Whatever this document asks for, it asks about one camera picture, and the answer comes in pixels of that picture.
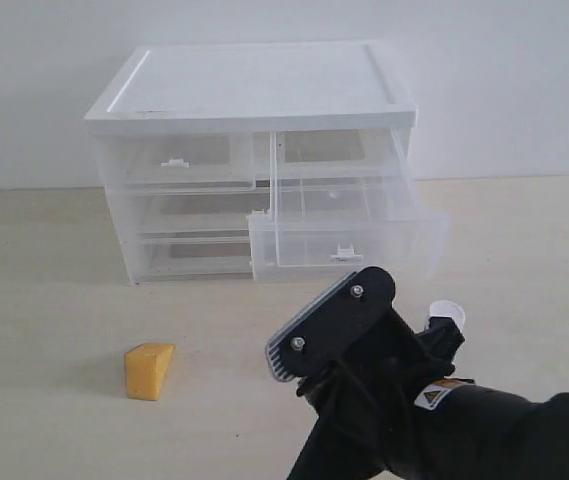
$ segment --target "plastic drawer unit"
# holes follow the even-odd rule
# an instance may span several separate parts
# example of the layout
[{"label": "plastic drawer unit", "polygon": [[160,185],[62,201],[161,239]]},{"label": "plastic drawer unit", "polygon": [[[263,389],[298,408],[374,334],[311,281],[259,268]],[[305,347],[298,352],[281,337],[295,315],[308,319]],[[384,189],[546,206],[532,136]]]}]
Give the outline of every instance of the plastic drawer unit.
[{"label": "plastic drawer unit", "polygon": [[86,115],[134,284],[428,275],[415,119],[377,41],[140,48]]}]

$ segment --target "bolt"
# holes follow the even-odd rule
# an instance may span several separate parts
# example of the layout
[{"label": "bolt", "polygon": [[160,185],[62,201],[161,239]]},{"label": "bolt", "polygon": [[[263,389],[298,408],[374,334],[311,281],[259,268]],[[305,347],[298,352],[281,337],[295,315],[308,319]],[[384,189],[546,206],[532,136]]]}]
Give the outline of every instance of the bolt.
[{"label": "bolt", "polygon": [[306,340],[302,337],[294,337],[291,339],[291,348],[296,352],[301,352],[304,349],[304,345],[306,345]]},{"label": "bolt", "polygon": [[364,295],[364,287],[361,285],[353,285],[351,287],[351,296],[354,298],[362,298],[362,295]]}]

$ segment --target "light wooden surface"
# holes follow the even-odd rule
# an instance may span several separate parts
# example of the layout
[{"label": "light wooden surface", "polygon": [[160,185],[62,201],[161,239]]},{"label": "light wooden surface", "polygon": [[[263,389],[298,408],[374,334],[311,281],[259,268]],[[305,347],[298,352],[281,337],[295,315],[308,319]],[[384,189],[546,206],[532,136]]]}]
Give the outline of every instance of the light wooden surface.
[{"label": "light wooden surface", "polygon": [[[422,183],[453,227],[419,326],[468,315],[459,373],[542,400],[569,390],[569,177]],[[263,345],[323,285],[126,285],[98,190],[0,193],[0,480],[284,479],[314,421]],[[178,347],[159,402],[129,400],[124,353]]]}]

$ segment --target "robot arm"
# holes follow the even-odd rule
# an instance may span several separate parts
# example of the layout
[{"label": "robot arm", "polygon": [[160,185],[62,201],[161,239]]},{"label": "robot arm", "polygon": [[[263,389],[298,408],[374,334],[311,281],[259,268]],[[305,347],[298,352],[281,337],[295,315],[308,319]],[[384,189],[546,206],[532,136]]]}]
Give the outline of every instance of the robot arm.
[{"label": "robot arm", "polygon": [[318,413],[288,480],[569,479],[569,394],[536,404],[450,379],[460,319],[415,334],[371,267],[337,282],[267,345],[279,381]]}]

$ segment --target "white lid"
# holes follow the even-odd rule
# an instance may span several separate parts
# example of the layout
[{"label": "white lid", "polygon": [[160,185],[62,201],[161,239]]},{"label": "white lid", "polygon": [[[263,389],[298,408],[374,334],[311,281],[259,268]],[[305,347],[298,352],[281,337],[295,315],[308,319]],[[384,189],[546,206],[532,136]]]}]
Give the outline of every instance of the white lid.
[{"label": "white lid", "polygon": [[140,48],[86,115],[94,134],[412,126],[378,41]]}]

